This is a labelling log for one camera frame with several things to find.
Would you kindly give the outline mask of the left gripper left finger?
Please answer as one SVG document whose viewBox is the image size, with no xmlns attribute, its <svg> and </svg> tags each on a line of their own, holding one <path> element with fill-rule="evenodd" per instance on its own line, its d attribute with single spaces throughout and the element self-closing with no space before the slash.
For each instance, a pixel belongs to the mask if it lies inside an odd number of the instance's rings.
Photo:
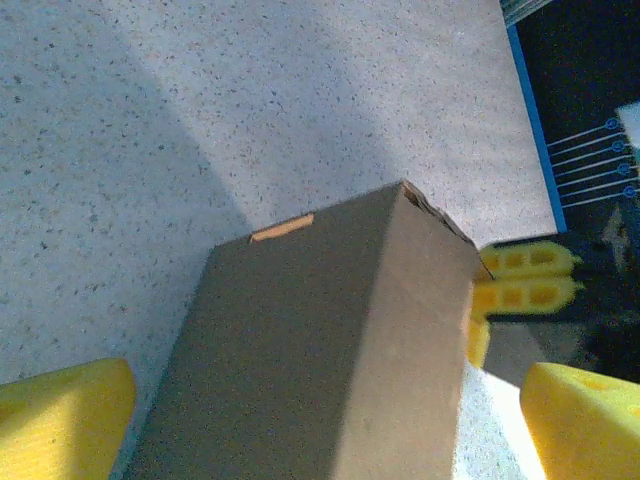
<svg viewBox="0 0 640 480">
<path fill-rule="evenodd" d="M 123 358 L 0 385 L 0 480 L 108 480 L 135 400 Z"/>
</svg>

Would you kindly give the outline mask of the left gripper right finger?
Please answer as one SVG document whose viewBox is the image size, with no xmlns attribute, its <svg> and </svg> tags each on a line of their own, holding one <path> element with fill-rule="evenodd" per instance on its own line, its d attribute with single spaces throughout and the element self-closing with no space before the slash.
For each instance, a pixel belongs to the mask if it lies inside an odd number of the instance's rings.
<svg viewBox="0 0 640 480">
<path fill-rule="evenodd" d="M 547 480 L 640 480 L 640 384 L 536 363 L 520 406 Z"/>
</svg>

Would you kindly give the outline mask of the brown cardboard paper box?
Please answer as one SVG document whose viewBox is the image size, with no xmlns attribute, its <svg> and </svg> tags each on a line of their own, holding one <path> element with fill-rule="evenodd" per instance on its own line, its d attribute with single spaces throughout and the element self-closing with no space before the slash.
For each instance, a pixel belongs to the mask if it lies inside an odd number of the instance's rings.
<svg viewBox="0 0 640 480">
<path fill-rule="evenodd" d="M 217 246 L 123 480 L 451 480 L 486 274 L 406 181 Z"/>
</svg>

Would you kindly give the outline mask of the blue table edge strip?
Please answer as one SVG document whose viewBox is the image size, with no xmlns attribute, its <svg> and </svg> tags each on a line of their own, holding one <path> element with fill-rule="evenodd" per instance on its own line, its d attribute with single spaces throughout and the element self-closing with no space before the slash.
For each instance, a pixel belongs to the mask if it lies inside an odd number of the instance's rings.
<svg viewBox="0 0 640 480">
<path fill-rule="evenodd" d="M 546 139 L 544 136 L 544 131 L 542 128 L 542 123 L 540 120 L 539 111 L 527 70 L 526 60 L 522 50 L 517 27 L 515 25 L 509 26 L 506 28 L 506 32 L 511 47 L 516 71 L 518 74 L 527 115 L 531 125 L 533 139 L 539 157 L 539 163 L 542 169 L 546 190 L 548 193 L 555 227 L 558 232 L 563 233 L 567 231 L 566 219 L 563 213 L 555 176 L 553 174 Z"/>
</svg>

